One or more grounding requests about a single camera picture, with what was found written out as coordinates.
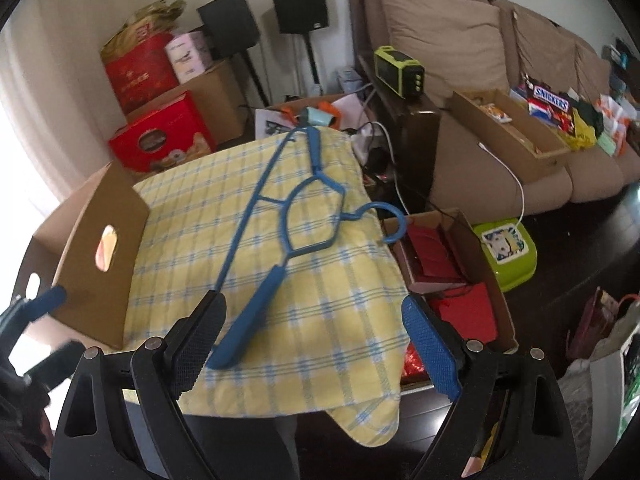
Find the open cardboard box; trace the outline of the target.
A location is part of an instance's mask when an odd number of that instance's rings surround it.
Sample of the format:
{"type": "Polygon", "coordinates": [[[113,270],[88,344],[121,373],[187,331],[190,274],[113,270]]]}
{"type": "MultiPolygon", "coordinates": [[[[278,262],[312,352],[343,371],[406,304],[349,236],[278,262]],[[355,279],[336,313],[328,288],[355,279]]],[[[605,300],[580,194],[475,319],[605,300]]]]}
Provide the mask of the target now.
{"type": "Polygon", "coordinates": [[[13,293],[40,278],[38,295],[66,291],[62,306],[29,325],[26,334],[52,348],[69,339],[119,350],[134,263],[149,206],[117,162],[93,174],[32,234],[13,293]]]}

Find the box with red items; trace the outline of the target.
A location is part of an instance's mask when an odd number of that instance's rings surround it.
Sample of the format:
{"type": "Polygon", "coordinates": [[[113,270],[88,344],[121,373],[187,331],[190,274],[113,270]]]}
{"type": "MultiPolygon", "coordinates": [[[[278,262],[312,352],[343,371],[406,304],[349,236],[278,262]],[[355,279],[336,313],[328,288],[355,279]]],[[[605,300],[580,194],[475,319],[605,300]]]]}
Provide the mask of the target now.
{"type": "Polygon", "coordinates": [[[407,231],[392,245],[409,292],[458,333],[492,350],[518,350],[511,313],[480,239],[460,210],[405,218],[407,231]]]}

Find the green wet wipes box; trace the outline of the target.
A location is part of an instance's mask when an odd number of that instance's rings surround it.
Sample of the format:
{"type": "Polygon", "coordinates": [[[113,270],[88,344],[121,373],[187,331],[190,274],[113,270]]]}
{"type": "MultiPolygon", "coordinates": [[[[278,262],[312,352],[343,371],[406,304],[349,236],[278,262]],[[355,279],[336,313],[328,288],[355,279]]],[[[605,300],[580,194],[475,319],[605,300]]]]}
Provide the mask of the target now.
{"type": "Polygon", "coordinates": [[[502,292],[529,281],[537,269],[537,248],[515,218],[473,226],[502,292]]]}

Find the red chocolate gift box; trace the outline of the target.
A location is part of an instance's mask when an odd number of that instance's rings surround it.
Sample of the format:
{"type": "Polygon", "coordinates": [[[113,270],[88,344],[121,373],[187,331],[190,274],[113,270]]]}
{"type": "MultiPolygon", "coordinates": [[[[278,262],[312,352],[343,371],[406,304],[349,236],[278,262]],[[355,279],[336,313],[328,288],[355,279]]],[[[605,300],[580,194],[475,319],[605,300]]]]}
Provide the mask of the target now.
{"type": "Polygon", "coordinates": [[[135,174],[157,174],[217,148],[190,92],[120,128],[108,145],[135,174]]]}

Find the red tea gift bag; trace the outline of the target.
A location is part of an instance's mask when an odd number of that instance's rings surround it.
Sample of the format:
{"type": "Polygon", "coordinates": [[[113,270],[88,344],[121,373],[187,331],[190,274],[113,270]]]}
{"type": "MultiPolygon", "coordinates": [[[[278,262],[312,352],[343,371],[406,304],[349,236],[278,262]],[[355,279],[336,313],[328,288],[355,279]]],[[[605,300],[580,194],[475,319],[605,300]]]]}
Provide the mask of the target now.
{"type": "Polygon", "coordinates": [[[173,39],[171,32],[159,32],[121,58],[105,64],[107,78],[125,115],[178,87],[178,78],[165,50],[173,39]]]}

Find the cardboard tray with snacks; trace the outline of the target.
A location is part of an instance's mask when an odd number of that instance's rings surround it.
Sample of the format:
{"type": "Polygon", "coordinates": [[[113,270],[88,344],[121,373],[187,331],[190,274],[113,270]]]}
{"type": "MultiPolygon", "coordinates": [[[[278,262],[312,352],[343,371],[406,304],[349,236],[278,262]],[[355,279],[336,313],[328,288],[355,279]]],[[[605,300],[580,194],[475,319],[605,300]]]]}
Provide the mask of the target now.
{"type": "Polygon", "coordinates": [[[472,131],[524,183],[553,176],[565,167],[570,148],[556,130],[529,116],[501,90],[455,91],[452,116],[472,131]]]}

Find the large brown cardboard box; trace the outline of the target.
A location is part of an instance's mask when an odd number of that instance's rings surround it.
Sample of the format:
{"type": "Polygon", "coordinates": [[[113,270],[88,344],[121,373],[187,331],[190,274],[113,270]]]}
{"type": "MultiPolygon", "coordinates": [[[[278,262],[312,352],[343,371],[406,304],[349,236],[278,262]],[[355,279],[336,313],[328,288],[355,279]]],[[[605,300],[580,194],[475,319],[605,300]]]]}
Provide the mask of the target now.
{"type": "Polygon", "coordinates": [[[198,111],[218,145],[239,139],[248,122],[248,107],[240,85],[234,76],[229,61],[215,62],[206,73],[186,84],[172,88],[143,104],[126,115],[127,122],[177,99],[180,94],[190,92],[198,111]]]}

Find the pink tissue pack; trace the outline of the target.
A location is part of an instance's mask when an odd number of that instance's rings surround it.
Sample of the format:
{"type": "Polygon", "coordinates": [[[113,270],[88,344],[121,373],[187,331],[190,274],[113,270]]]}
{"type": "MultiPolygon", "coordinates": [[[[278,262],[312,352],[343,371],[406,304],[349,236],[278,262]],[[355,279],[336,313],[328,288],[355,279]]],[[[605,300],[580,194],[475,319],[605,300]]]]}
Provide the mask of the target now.
{"type": "Polygon", "coordinates": [[[205,74],[214,65],[200,30],[175,36],[166,44],[165,52],[179,84],[205,74]]]}

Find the gold crumpled bag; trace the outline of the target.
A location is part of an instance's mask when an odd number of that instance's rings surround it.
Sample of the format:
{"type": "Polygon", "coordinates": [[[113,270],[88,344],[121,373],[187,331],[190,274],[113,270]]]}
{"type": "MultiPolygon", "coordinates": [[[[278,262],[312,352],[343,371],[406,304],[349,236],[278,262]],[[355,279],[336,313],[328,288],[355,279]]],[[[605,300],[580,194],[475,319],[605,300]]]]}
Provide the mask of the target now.
{"type": "Polygon", "coordinates": [[[102,47],[100,57],[104,65],[122,58],[133,48],[161,32],[177,28],[180,16],[186,10],[184,0],[168,3],[157,0],[130,15],[130,18],[102,47]]]}

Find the left black speaker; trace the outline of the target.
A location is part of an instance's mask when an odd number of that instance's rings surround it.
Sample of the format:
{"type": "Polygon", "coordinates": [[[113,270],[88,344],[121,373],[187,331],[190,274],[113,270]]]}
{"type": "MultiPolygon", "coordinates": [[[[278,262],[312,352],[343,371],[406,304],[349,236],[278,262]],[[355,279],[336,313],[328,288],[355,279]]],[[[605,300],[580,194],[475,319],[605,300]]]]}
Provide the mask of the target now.
{"type": "Polygon", "coordinates": [[[247,0],[212,0],[198,7],[198,15],[222,58],[238,54],[254,82],[259,99],[270,105],[248,50],[259,44],[260,31],[247,0]]]}

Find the black speaker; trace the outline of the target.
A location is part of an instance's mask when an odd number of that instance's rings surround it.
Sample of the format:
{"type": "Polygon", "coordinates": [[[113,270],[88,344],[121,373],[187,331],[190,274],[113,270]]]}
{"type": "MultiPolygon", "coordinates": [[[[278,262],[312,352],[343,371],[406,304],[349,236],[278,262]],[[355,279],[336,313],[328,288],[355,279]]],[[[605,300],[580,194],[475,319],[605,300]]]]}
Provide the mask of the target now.
{"type": "Polygon", "coordinates": [[[314,48],[310,35],[315,30],[329,27],[326,0],[272,0],[281,34],[298,35],[304,40],[311,77],[314,85],[322,90],[314,48]]]}
{"type": "Polygon", "coordinates": [[[248,50],[259,44],[260,31],[247,0],[212,0],[198,7],[198,15],[222,58],[238,54],[254,82],[259,99],[270,105],[248,50]]]}

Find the teal and orange device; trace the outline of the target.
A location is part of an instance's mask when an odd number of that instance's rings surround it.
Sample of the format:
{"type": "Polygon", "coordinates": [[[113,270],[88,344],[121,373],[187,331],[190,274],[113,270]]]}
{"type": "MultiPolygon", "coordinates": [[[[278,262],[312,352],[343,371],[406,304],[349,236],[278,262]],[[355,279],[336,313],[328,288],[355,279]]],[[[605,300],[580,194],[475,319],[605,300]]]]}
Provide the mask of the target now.
{"type": "Polygon", "coordinates": [[[290,106],[280,108],[281,115],[297,127],[326,127],[339,129],[342,113],[328,101],[321,101],[317,106],[306,106],[296,112],[290,106]]]}

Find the green portable radio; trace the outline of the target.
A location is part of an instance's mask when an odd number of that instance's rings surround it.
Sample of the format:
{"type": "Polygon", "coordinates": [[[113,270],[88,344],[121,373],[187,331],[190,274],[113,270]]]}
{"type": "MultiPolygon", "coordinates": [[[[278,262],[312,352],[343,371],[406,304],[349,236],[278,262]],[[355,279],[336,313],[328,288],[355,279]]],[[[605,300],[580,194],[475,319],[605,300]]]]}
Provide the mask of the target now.
{"type": "Polygon", "coordinates": [[[423,65],[392,46],[381,46],[374,51],[374,71],[376,78],[401,99],[415,101],[423,94],[423,65]]]}

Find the brown sofa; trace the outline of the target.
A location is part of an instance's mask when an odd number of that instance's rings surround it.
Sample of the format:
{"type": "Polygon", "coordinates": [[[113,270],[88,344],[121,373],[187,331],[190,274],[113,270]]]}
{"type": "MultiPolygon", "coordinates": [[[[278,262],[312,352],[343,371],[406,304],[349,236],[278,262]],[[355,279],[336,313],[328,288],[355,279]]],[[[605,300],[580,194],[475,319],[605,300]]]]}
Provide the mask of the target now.
{"type": "Polygon", "coordinates": [[[532,162],[529,178],[514,180],[530,161],[523,150],[487,154],[476,125],[452,111],[456,91],[506,96],[523,74],[583,96],[604,89],[604,60],[569,30],[506,0],[349,0],[349,7],[356,55],[370,60],[390,44],[425,68],[432,116],[394,150],[402,180],[436,206],[483,223],[604,200],[638,181],[630,145],[618,157],[587,148],[558,162],[532,162]]]}

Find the right black speaker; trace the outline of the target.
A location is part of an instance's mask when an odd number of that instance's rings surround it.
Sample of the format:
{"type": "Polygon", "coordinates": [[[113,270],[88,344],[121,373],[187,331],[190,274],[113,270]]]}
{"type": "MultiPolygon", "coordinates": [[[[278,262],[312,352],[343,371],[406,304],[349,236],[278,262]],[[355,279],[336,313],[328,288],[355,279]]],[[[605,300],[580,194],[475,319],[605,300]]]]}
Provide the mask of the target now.
{"type": "Polygon", "coordinates": [[[304,40],[311,77],[314,85],[322,90],[314,48],[310,35],[315,30],[329,27],[326,0],[272,0],[281,34],[298,35],[304,40]]]}

